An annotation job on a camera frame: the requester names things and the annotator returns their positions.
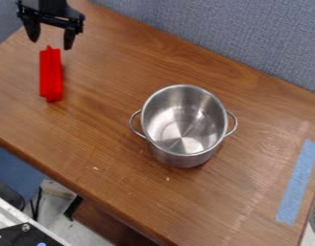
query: pot rim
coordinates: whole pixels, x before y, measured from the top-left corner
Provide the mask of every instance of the pot rim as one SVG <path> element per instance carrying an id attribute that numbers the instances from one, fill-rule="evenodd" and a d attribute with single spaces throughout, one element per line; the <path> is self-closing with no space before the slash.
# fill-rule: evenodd
<path id="1" fill-rule="evenodd" d="M 164 148 L 162 148 L 156 143 L 155 141 L 152 140 L 146 128 L 143 127 L 143 117 L 144 117 L 144 111 L 147 109 L 147 105 L 150 104 L 150 102 L 152 101 L 154 97 L 158 96 L 160 93 L 163 93 L 166 90 L 171 89 L 171 88 L 175 88 L 175 87 L 191 87 L 194 89 L 198 89 L 199 91 L 202 91 L 203 93 L 206 93 L 209 96 L 213 97 L 213 99 L 215 100 L 218 106 L 221 107 L 222 109 L 222 112 L 223 112 L 223 117 L 225 117 L 225 129 L 223 129 L 223 133 L 218 139 L 218 141 L 215 142 L 215 144 L 209 147 L 207 149 L 205 149 L 203 151 L 201 152 L 195 152 L 195 153 L 191 153 L 191 154 L 179 154 L 178 152 L 172 152 L 172 151 L 168 151 L 166 150 Z M 226 132 L 227 132 L 227 128 L 229 128 L 229 117 L 227 117 L 227 112 L 226 112 L 226 108 L 221 102 L 221 100 L 218 99 L 218 97 L 210 92 L 207 91 L 205 88 L 199 87 L 199 86 L 194 86 L 194 85 L 174 85 L 174 86 L 167 86 L 162 89 L 159 89 L 150 97 L 148 99 L 146 100 L 144 104 L 143 104 L 143 107 L 142 107 L 142 130 L 143 130 L 143 133 L 144 133 L 144 136 L 148 140 L 148 142 L 159 149 L 162 150 L 163 152 L 168 153 L 170 155 L 174 155 L 174 156 L 178 156 L 178 157 L 195 157 L 195 156 L 199 156 L 207 152 L 210 152 L 211 150 L 214 150 L 217 148 L 217 146 L 219 145 L 219 143 L 222 142 L 222 140 L 225 139 L 225 136 L 226 136 Z"/>

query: blue painter's tape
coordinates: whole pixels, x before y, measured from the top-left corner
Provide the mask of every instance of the blue painter's tape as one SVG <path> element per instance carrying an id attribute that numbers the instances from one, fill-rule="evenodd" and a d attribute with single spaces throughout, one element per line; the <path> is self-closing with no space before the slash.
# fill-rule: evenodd
<path id="1" fill-rule="evenodd" d="M 309 139 L 301 148 L 296 170 L 288 184 L 283 200 L 275 216 L 277 221 L 294 226 L 306 185 L 315 164 L 315 143 Z"/>

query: wood grain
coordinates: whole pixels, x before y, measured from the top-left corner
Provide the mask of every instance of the wood grain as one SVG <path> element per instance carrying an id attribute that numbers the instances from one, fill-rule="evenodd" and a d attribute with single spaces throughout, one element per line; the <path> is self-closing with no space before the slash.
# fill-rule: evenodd
<path id="1" fill-rule="evenodd" d="M 150 239 L 86 200 L 79 206 L 75 218 L 115 246 L 156 246 Z"/>
<path id="2" fill-rule="evenodd" d="M 160 245 L 296 245 L 315 168 L 294 227 L 275 221 L 300 148 L 315 142 L 315 94 L 90 1 L 86 33 L 63 52 L 64 101 L 39 96 L 39 52 L 63 47 L 45 27 L 0 46 L 0 145 Z M 190 170 L 151 157 L 128 119 L 162 87 L 193 84 L 239 121 L 218 155 Z"/>

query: pot handle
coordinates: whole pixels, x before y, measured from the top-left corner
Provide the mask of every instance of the pot handle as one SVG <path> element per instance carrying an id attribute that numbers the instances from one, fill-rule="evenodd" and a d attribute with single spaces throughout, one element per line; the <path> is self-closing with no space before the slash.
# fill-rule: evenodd
<path id="1" fill-rule="evenodd" d="M 235 132 L 237 126 L 238 126 L 238 121 L 237 121 L 235 115 L 234 115 L 230 111 L 226 111 L 226 112 L 227 112 L 227 114 L 233 117 L 233 119 L 234 119 L 234 121 L 235 121 L 235 126 L 234 126 L 234 128 L 226 133 L 225 137 L 230 136 L 230 135 Z"/>
<path id="2" fill-rule="evenodd" d="M 134 119 L 135 119 L 135 117 L 136 117 L 136 115 L 138 115 L 139 113 L 142 113 L 142 111 L 136 111 L 136 112 L 132 114 L 131 119 L 130 119 L 130 127 L 131 127 L 132 132 L 134 132 L 136 135 L 139 135 L 143 139 L 147 140 L 147 137 L 146 137 L 140 132 L 138 132 L 138 130 L 135 129 L 135 127 L 134 127 L 134 125 L 132 125 Z"/>

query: stainless steel pot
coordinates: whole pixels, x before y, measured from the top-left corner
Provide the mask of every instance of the stainless steel pot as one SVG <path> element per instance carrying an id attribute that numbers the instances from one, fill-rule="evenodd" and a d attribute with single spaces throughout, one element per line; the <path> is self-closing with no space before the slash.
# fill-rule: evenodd
<path id="1" fill-rule="evenodd" d="M 139 113 L 143 134 L 132 125 Z M 229 132 L 227 114 L 235 121 Z M 215 95 L 189 85 L 168 86 L 156 91 L 142 111 L 136 111 L 130 119 L 131 129 L 150 142 L 155 158 L 181 168 L 198 166 L 211 158 L 237 125 L 237 117 L 226 111 Z"/>

